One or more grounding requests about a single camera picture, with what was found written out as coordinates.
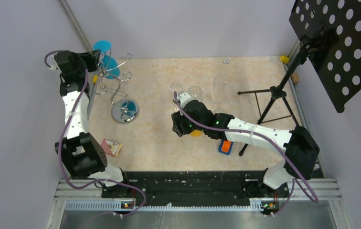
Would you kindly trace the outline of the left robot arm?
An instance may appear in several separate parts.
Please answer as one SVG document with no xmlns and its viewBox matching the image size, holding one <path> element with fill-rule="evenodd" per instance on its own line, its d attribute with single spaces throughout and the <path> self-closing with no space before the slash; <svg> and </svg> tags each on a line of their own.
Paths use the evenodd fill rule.
<svg viewBox="0 0 361 229">
<path fill-rule="evenodd" d="M 104 149 L 88 128 L 89 74 L 100 72 L 102 54 L 95 49 L 82 53 L 55 51 L 51 55 L 54 63 L 50 69 L 60 71 L 59 93 L 64 103 L 64 127 L 55 151 L 59 169 L 70 187 L 80 189 L 70 178 L 89 178 L 90 184 L 100 183 L 103 188 L 113 188 L 119 197 L 126 197 L 131 184 L 122 169 L 108 165 Z"/>
</svg>

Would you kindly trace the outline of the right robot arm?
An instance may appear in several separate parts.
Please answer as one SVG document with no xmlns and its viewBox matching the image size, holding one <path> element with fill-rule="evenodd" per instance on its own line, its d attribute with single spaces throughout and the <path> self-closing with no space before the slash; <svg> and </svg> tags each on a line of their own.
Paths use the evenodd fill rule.
<svg viewBox="0 0 361 229">
<path fill-rule="evenodd" d="M 174 99 L 179 111 L 171 115 L 172 130 L 179 136 L 200 131 L 211 139 L 240 142 L 279 153 L 283 160 L 265 170 L 258 191 L 272 196 L 284 183 L 301 179 L 305 186 L 312 178 L 319 147 L 310 132 L 297 125 L 293 130 L 278 130 L 243 121 L 225 113 L 213 113 L 197 100 L 183 94 Z"/>
</svg>

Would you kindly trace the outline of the clear flute wine glass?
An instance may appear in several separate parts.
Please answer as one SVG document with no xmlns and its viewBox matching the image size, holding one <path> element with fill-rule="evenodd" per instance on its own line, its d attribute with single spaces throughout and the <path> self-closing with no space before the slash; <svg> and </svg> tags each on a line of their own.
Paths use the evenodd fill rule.
<svg viewBox="0 0 361 229">
<path fill-rule="evenodd" d="M 217 75 L 213 80 L 213 92 L 214 92 L 214 108 L 220 108 L 223 104 L 225 96 L 225 84 L 226 78 L 224 75 Z"/>
</svg>

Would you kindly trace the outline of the clear ribbed short glass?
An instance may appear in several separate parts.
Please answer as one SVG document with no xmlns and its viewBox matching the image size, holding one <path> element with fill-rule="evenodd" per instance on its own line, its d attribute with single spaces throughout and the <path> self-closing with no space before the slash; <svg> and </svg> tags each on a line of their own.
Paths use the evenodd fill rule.
<svg viewBox="0 0 361 229">
<path fill-rule="evenodd" d="M 192 86 L 188 89 L 188 94 L 199 102 L 203 101 L 202 89 L 198 86 Z"/>
</svg>

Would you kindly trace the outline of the yellow wine glass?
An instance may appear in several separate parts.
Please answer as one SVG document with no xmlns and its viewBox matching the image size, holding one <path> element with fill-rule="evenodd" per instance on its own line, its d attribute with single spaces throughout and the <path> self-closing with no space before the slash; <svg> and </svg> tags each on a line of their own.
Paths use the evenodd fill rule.
<svg viewBox="0 0 361 229">
<path fill-rule="evenodd" d="M 194 131 L 192 131 L 192 132 L 190 133 L 190 136 L 192 136 L 192 137 L 199 137 L 199 136 L 201 136 L 202 134 L 203 134 L 202 131 L 194 130 Z"/>
</svg>

